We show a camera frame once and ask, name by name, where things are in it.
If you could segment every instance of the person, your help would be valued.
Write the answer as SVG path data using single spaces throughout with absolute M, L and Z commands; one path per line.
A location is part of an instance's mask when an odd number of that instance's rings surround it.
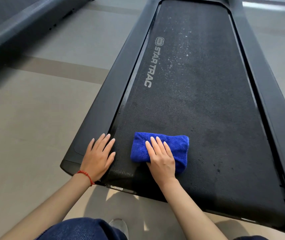
M 63 221 L 69 210 L 112 164 L 115 152 L 110 153 L 115 139 L 102 134 L 88 145 L 80 170 L 45 202 L 9 230 L 1 240 L 129 240 L 128 228 L 121 219 L 110 224 L 102 219 L 75 218 Z M 175 160 L 167 143 L 159 137 L 146 141 L 150 156 L 148 167 L 172 208 L 188 240 L 226 240 L 218 227 L 202 212 L 175 178 Z

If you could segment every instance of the person's left arm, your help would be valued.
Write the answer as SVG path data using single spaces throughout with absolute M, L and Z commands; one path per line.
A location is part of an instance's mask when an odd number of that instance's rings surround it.
M 94 139 L 88 145 L 80 170 L 88 173 L 92 181 L 98 181 L 114 160 L 115 152 L 109 152 L 115 142 L 112 139 L 108 145 L 110 134 L 102 134 L 94 144 Z M 9 230 L 0 240 L 35 239 L 49 227 L 61 222 L 69 210 L 91 186 L 89 178 L 82 174 L 75 174 L 52 196 L 23 218 L 16 226 Z

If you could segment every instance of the person's left hand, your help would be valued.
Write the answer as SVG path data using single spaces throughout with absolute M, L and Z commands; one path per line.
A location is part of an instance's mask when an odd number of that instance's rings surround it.
M 81 163 L 80 170 L 87 172 L 93 182 L 98 181 L 114 161 L 116 152 L 113 152 L 110 155 L 109 152 L 113 147 L 115 138 L 106 145 L 109 138 L 110 134 L 107 136 L 102 134 L 96 141 L 94 147 L 93 144 L 95 139 L 92 139 Z

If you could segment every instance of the person's right arm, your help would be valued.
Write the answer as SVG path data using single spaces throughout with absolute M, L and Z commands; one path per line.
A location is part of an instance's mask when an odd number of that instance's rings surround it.
M 150 156 L 148 167 L 171 206 L 188 240 L 227 240 L 218 227 L 203 213 L 175 178 L 175 160 L 166 142 L 151 137 L 146 141 Z

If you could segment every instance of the forearm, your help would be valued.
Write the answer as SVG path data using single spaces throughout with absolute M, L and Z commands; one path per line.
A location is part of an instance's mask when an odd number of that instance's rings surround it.
M 188 240 L 227 240 L 218 227 L 203 213 L 181 187 L 172 179 L 161 187 Z
M 84 174 L 75 174 L 0 240 L 35 239 L 49 227 L 61 222 L 89 186 L 90 181 Z

